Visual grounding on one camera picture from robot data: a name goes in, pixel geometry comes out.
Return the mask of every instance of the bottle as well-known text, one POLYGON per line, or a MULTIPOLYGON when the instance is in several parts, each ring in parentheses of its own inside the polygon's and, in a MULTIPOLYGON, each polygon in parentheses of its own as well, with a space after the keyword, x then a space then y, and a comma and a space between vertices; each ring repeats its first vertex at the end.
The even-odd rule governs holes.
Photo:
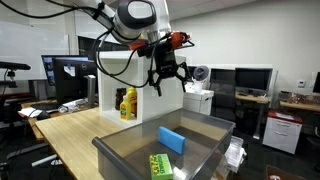
POLYGON ((130 86, 127 95, 129 103, 131 104, 131 112, 134 117, 137 117, 137 91, 134 87, 130 86))
POLYGON ((122 103, 123 101, 123 95, 122 95, 122 88, 118 88, 117 89, 117 94, 116 94, 116 110, 120 110, 120 104, 122 103))
POLYGON ((127 96, 123 96, 123 102, 120 104, 120 118, 123 120, 131 118, 131 105, 127 96))

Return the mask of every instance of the whiteboard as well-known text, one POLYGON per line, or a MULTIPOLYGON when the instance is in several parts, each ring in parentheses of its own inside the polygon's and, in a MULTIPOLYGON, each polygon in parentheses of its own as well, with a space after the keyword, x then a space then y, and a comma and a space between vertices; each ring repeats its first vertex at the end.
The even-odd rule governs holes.
MULTIPOLYGON (((0 21, 0 61, 24 63, 29 71, 15 71, 15 80, 47 79, 41 55, 69 55, 68 35, 0 21)), ((0 69, 0 80, 4 69, 0 69)))

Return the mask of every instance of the paper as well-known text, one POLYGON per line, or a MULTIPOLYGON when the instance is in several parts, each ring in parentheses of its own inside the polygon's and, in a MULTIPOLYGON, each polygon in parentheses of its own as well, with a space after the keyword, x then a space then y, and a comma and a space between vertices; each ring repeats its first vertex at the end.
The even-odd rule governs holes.
POLYGON ((64 66, 63 69, 64 69, 64 72, 70 74, 70 76, 72 77, 76 76, 76 70, 74 66, 64 66))
POLYGON ((29 108, 24 108, 24 109, 21 109, 21 111, 18 111, 20 114, 23 114, 25 116, 30 116, 30 117, 37 117, 42 111, 41 110, 36 110, 32 107, 29 107, 29 108))
POLYGON ((294 120, 294 117, 293 117, 293 116, 286 115, 286 114, 276 113, 276 116, 277 116, 277 117, 280 117, 280 118, 284 118, 284 119, 294 120))

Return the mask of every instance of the floor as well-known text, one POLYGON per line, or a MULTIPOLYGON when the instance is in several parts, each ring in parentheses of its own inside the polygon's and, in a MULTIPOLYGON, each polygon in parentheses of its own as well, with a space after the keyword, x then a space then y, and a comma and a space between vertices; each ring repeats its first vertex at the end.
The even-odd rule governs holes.
MULTIPOLYGON (((16 128, 10 133, 8 139, 0 145, 0 163, 5 162, 6 155, 9 152, 38 143, 35 140, 30 127, 26 126, 25 134, 24 129, 24 126, 16 128)), ((6 133, 0 132, 0 140, 3 138, 3 134, 6 133)), ((320 151, 317 152, 310 148, 306 141, 306 137, 300 137, 296 154, 291 155, 263 146, 261 143, 262 140, 254 140, 250 135, 241 133, 237 130, 234 131, 234 135, 244 139, 243 147, 248 153, 245 161, 240 166, 238 173, 234 175, 234 179, 263 180, 266 164, 300 175, 308 180, 320 179, 320 173, 313 169, 316 162, 320 163, 320 156, 318 155, 320 151)), ((10 160, 9 164, 12 168, 11 173, 9 174, 10 180, 72 179, 72 176, 63 165, 53 167, 50 163, 46 163, 39 167, 31 167, 32 162, 52 154, 53 152, 49 148, 43 148, 10 160)))

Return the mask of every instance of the cardboard box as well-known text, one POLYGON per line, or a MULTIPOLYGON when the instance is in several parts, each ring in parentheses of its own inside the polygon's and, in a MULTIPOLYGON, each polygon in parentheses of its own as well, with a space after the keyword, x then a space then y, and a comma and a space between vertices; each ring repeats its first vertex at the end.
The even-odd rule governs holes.
POLYGON ((267 165, 265 180, 269 180, 270 175, 277 175, 281 177, 281 180, 305 180, 303 177, 285 172, 279 168, 267 165))

